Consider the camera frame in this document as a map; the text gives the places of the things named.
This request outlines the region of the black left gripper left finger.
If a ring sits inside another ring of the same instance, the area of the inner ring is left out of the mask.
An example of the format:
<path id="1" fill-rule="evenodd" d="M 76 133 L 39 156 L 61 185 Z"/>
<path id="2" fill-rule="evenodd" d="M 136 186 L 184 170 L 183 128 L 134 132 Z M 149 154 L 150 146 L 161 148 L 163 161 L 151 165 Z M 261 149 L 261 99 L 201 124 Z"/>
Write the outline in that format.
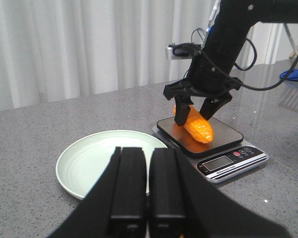
<path id="1" fill-rule="evenodd" d="M 116 147 L 87 196 L 51 238 L 144 238 L 147 169 L 142 148 Z"/>

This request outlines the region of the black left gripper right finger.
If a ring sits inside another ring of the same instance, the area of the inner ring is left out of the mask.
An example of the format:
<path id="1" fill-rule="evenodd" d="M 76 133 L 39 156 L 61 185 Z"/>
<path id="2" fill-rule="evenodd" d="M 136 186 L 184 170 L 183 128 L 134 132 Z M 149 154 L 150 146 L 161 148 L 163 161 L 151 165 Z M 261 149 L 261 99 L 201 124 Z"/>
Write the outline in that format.
<path id="1" fill-rule="evenodd" d="M 155 149 L 149 169 L 152 238 L 289 238 L 269 221 L 221 193 L 178 149 Z"/>

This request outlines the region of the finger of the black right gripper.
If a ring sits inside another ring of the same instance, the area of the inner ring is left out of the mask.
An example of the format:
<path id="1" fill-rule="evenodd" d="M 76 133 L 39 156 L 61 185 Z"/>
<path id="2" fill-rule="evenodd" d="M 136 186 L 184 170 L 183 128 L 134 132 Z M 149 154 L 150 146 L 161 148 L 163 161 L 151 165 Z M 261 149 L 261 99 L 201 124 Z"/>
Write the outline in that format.
<path id="1" fill-rule="evenodd" d="M 183 126 L 188 118 L 188 115 L 191 111 L 190 105 L 193 104 L 190 96 L 175 96 L 176 102 L 176 113 L 175 113 L 175 122 L 178 126 Z"/>
<path id="2" fill-rule="evenodd" d="M 232 100 L 232 95 L 227 93 L 219 98 L 206 98 L 201 106 L 201 116 L 209 120 L 221 107 Z"/>

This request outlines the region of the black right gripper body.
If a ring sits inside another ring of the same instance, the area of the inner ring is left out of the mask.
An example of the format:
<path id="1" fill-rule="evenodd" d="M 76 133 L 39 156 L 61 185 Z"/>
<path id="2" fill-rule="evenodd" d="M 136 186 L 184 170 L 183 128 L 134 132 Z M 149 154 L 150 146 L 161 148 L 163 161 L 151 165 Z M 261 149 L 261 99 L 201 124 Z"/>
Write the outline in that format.
<path id="1" fill-rule="evenodd" d="M 196 52 L 187 76 L 166 85 L 164 96 L 168 100 L 177 96 L 217 98 L 232 89 L 238 90 L 241 81 L 229 75 L 238 55 L 237 51 Z"/>

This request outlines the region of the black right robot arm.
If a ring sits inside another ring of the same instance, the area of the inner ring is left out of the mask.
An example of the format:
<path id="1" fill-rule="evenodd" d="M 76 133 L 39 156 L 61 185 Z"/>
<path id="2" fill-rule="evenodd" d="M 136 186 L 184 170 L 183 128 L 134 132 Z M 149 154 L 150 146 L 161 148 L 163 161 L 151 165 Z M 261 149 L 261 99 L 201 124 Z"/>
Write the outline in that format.
<path id="1" fill-rule="evenodd" d="M 250 28 L 257 22 L 298 24 L 298 0 L 223 0 L 203 46 L 173 46 L 176 56 L 192 57 L 186 77 L 163 91 L 166 99 L 175 99 L 174 120 L 179 126 L 187 121 L 192 96 L 205 98 L 200 114 L 210 119 L 231 101 L 230 90 L 245 87 L 261 91 L 229 75 Z"/>

